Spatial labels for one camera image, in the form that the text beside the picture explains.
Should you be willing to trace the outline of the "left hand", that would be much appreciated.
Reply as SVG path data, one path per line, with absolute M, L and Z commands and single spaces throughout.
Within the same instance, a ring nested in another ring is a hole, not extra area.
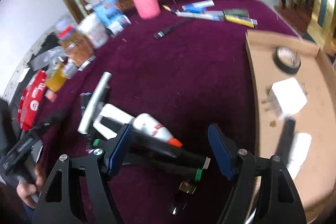
M 35 176 L 37 177 L 36 182 L 33 184 L 19 183 L 17 186 L 17 194 L 19 198 L 23 201 L 25 205 L 34 209 L 37 203 L 33 200 L 32 196 L 41 192 L 43 185 L 46 181 L 46 174 L 44 169 L 39 165 L 35 165 L 34 169 Z

